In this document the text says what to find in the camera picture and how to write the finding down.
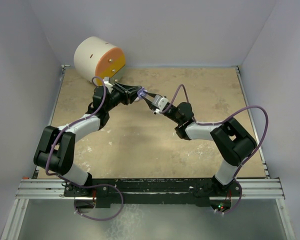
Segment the purple earbud charging case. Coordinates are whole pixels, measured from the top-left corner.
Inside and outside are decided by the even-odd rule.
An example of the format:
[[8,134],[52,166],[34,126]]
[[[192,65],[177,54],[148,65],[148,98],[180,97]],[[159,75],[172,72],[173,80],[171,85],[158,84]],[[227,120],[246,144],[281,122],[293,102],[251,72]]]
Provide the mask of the purple earbud charging case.
[[144,95],[146,95],[146,92],[147,92],[147,90],[144,88],[144,87],[142,87],[138,92],[137,92],[137,95],[138,95],[138,97],[143,97]]

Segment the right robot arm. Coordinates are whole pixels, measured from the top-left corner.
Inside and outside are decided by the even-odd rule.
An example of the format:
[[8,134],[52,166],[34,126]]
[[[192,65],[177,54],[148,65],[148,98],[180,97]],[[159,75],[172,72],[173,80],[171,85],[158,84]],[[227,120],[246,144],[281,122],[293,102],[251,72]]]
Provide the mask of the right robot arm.
[[230,190],[236,171],[244,159],[257,147],[257,142],[248,131],[233,117],[221,123],[199,123],[194,120],[192,105],[181,102],[171,104],[164,96],[142,92],[138,95],[147,103],[154,114],[162,114],[177,124],[175,132],[184,140],[213,141],[223,161],[213,176],[212,190],[218,196]]

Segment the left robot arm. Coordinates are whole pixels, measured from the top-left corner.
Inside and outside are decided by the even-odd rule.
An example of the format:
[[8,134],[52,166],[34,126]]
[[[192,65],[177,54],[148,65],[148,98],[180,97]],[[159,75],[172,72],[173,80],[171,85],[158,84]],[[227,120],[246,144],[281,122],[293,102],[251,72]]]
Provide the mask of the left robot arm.
[[94,89],[87,112],[78,120],[64,126],[44,128],[33,157],[33,163],[48,175],[56,175],[75,184],[81,196],[93,191],[92,176],[74,163],[75,145],[87,135],[101,130],[110,119],[110,110],[119,104],[132,104],[144,90],[141,86],[114,83]]

